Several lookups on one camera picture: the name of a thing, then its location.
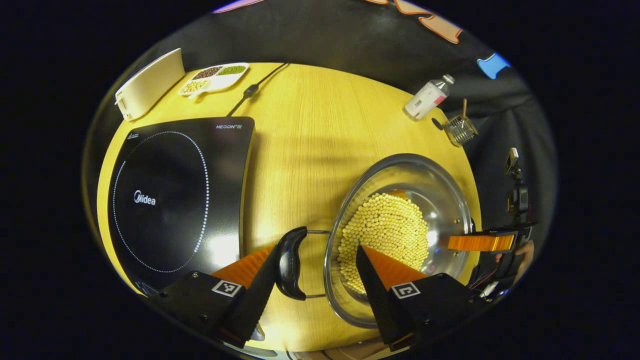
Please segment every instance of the black induction cooktop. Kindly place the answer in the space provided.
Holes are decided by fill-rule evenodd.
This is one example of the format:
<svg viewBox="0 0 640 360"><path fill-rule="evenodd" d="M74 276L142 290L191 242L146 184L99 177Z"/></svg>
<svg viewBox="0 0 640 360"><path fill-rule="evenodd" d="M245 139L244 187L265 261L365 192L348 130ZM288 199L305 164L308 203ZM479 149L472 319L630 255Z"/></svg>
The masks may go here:
<svg viewBox="0 0 640 360"><path fill-rule="evenodd" d="M253 125L249 117L189 119L127 135L109 187L109 230L144 294L239 259Z"/></svg>

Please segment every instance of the stainless steel bowl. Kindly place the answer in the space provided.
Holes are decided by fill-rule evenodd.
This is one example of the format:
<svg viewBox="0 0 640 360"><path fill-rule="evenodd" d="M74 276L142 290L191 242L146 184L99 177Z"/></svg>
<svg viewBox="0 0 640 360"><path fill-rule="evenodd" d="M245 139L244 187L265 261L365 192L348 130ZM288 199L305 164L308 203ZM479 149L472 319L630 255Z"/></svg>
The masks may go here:
<svg viewBox="0 0 640 360"><path fill-rule="evenodd" d="M337 261L342 229L358 206L372 194L399 190L416 203L429 226L429 255L420 269L427 275L445 272L459 279L468 253L447 248L450 235L472 231L471 212L456 181L444 168L416 154L396 154L367 170L353 185L336 216L324 255L324 290L336 315L357 327L375 329L367 297L346 287Z"/></svg>

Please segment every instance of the yellow wooden table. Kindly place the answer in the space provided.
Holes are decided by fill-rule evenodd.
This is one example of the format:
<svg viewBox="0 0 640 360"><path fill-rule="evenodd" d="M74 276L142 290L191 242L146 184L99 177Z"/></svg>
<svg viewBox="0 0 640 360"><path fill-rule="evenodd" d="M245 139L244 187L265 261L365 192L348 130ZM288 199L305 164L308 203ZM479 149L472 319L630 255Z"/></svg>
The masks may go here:
<svg viewBox="0 0 640 360"><path fill-rule="evenodd" d="M180 119L222 117L244 90L278 63L252 63L231 88L187 99L177 92L189 72L142 118L122 122L100 173L97 207L100 232L108 236L108 186L118 150L127 133L141 126ZM329 230L344 197L371 165L387 156L410 152L440 164L464 193L478 230L482 229L476 184L467 156L453 146L431 118L446 121L438 108L418 122L402 106L412 97L402 90L345 72L287 65L260 85L234 116L255 120L255 138L245 190L244 254L276 243L299 226ZM300 245L299 285L306 294L324 293L327 235L310 234ZM110 240L109 256L115 256ZM466 284L478 253L472 253L461 278ZM260 318L264 341L248 346L314 351L351 345L379 336L335 315L326 298L306 301L282 295L276 287Z"/></svg>

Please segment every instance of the dark background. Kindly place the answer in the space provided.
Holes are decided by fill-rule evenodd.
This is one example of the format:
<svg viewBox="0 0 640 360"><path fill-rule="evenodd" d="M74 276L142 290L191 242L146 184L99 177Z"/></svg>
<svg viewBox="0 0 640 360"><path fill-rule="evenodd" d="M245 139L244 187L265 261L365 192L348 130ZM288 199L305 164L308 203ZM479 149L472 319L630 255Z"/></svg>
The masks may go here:
<svg viewBox="0 0 640 360"><path fill-rule="evenodd" d="M11 336L2 345L10 358L224 357L122 284L91 238L79 185L90 119L115 79L152 44L220 6L21 2L7 10L4 105L15 112L3 112L6 240L18 250L6 256ZM637 231L626 229L637 213L631 199L637 151L627 120L634 102L619 94L637 78L624 56L635 46L637 6L547 0L424 6L514 64L558 119L551 126L560 140L561 184L550 241L521 285L415 358L629 358L637 301L625 294L634 283L626 277L639 269L627 246ZM625 176L613 173L620 169Z"/></svg>

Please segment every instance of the white bottle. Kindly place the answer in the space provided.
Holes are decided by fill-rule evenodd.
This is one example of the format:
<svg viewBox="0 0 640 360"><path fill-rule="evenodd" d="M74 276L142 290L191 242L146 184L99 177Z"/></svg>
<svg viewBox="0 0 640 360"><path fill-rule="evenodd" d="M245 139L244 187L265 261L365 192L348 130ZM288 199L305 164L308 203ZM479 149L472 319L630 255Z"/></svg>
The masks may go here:
<svg viewBox="0 0 640 360"><path fill-rule="evenodd" d="M449 74L443 76L442 80L429 81L404 106L404 113L414 121L422 119L449 96L449 85L453 85L454 81Z"/></svg>

